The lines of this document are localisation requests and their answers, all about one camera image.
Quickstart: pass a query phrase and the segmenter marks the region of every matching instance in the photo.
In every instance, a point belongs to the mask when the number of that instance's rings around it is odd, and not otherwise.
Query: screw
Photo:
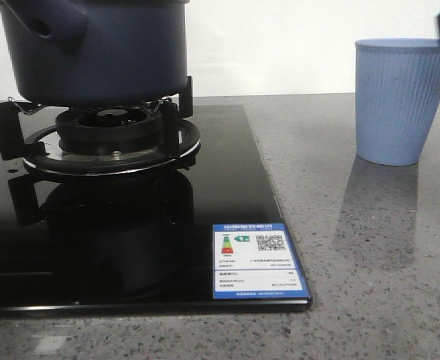
[[[112,152],[113,160],[120,160],[121,159],[121,151],[115,150]]]

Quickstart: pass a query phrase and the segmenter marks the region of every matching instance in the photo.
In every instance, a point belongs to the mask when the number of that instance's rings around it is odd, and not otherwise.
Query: white wall
[[[440,0],[191,0],[196,96],[353,92],[358,38],[434,38]],[[0,99],[18,96],[0,20]]]

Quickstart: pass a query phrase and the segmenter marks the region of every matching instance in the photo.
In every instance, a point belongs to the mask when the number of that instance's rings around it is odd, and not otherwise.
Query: stove burner
[[[43,109],[35,103],[0,103],[0,152],[3,160],[23,158],[25,168],[41,175],[74,178],[188,168],[199,150],[198,128],[183,118],[193,114],[191,76],[179,94],[138,106],[71,108],[56,126],[24,140],[18,114]]]
[[[60,147],[84,155],[136,152],[158,144],[161,115],[143,109],[70,109],[56,118]]]
[[[199,130],[186,120],[180,120],[178,128],[178,158],[166,156],[157,145],[139,151],[117,150],[105,155],[76,154],[61,148],[58,132],[55,127],[50,127],[26,140],[27,143],[44,143],[46,154],[26,156],[23,163],[30,172],[75,178],[139,173],[162,168],[188,168],[195,164],[194,158],[200,148]]]

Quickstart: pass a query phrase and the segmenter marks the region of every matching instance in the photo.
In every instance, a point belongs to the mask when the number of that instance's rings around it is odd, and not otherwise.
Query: light blue plastic cup
[[[355,44],[358,156],[384,165],[417,163],[440,101],[439,40]]]

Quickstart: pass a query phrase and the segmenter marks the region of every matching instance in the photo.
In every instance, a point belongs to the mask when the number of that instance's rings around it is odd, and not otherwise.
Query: gray speckled countertop
[[[355,157],[353,94],[243,104],[315,301],[305,313],[0,320],[0,359],[440,359],[440,108],[419,165]]]

